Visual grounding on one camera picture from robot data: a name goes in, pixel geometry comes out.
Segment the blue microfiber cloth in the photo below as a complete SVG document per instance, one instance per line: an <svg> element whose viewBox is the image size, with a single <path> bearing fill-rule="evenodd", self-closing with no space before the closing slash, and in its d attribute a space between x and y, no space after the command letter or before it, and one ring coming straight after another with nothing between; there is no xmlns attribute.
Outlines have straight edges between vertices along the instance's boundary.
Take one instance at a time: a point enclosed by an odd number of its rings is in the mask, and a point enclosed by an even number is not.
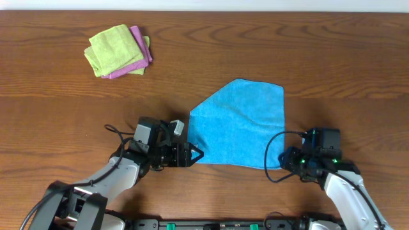
<svg viewBox="0 0 409 230"><path fill-rule="evenodd" d="M191 110L188 141L201 164L278 169L284 130L283 87L237 79Z"/></svg>

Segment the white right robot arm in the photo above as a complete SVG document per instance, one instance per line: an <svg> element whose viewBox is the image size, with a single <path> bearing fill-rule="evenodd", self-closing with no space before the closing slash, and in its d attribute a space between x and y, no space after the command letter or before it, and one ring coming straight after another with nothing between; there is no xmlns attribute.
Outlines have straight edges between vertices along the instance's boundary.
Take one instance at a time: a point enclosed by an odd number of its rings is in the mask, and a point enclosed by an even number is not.
<svg viewBox="0 0 409 230"><path fill-rule="evenodd" d="M335 204L347 229L391 229L370 198L357 166L341 159L340 149L290 147L281 167L302 181L316 182Z"/></svg>

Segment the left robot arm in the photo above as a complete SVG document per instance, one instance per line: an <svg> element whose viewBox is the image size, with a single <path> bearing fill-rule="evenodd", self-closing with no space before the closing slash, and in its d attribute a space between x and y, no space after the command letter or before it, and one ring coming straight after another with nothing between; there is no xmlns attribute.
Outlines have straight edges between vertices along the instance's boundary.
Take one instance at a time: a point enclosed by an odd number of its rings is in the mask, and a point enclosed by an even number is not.
<svg viewBox="0 0 409 230"><path fill-rule="evenodd" d="M76 183L51 183L21 229L138 229L138 221L108 210L108 204L148 172L190 167L204 156L197 146L181 141L184 124L180 120L141 117L134 132L121 132L109 124L104 127L120 138L107 164Z"/></svg>

